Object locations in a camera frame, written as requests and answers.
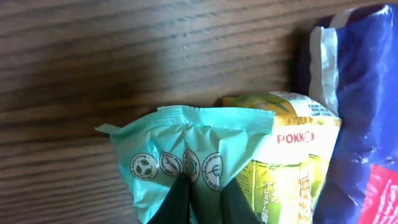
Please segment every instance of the wooden table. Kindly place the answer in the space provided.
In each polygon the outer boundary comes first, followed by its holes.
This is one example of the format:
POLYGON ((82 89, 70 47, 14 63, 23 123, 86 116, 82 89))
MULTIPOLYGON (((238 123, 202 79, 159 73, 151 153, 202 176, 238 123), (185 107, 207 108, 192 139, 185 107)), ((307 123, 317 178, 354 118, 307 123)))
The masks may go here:
POLYGON ((375 2, 1 0, 0 223, 138 223, 95 126, 289 90, 297 27, 375 2))

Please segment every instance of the teal tissue pack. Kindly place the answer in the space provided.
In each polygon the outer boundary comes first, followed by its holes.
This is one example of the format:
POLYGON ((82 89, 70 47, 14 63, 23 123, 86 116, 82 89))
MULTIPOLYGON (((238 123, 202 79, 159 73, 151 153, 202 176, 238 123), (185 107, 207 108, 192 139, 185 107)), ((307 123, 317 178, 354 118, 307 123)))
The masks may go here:
POLYGON ((274 112, 249 108, 169 106, 110 134, 134 208, 147 223, 181 173, 192 181, 196 220, 221 223, 220 191, 259 152, 272 132, 274 112))

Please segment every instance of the pink label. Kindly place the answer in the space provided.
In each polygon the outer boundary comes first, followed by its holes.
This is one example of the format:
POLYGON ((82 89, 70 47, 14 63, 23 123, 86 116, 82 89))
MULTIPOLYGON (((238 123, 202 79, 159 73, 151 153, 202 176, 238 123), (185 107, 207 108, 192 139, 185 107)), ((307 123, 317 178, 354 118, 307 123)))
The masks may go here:
POLYGON ((398 223, 398 173, 372 165, 359 224, 398 223))

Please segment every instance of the snack bag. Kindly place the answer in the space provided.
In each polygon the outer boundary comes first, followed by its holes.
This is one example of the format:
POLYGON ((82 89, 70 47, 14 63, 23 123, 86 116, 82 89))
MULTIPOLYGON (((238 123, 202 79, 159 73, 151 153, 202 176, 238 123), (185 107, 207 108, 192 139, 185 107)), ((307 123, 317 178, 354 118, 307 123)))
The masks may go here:
POLYGON ((111 135, 142 223, 184 173, 192 181, 190 203, 198 223, 219 224, 221 189, 258 153, 273 121, 272 111, 173 106, 124 128, 104 124, 97 130, 111 135))
POLYGON ((396 4, 348 9, 302 45, 295 91, 343 120, 317 223, 398 223, 396 14, 396 4))
POLYGON ((223 106, 276 112, 270 140, 237 176, 266 223, 311 223, 341 120, 307 96, 270 92, 225 98, 223 106))

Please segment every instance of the circular label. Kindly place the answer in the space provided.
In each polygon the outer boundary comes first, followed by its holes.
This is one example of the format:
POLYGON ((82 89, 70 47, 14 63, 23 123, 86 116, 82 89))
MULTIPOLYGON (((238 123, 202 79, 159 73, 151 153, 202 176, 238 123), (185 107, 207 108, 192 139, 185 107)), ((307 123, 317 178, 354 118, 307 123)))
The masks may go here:
POLYGON ((183 159, 185 168, 187 168, 187 170, 191 174, 191 181, 195 183, 198 180, 200 174, 199 159, 197 155, 195 155, 195 153, 193 153, 189 149, 185 150, 183 159))
POLYGON ((160 168, 167 175, 178 175, 184 172, 181 160, 173 154, 162 152, 159 161, 160 168))
POLYGON ((202 176, 207 186, 219 189, 220 177, 223 174, 223 160, 218 152, 210 154, 202 165, 202 176))
POLYGON ((155 158, 146 153, 135 155, 130 162, 132 175, 139 180, 152 180, 157 174, 157 162, 155 158))

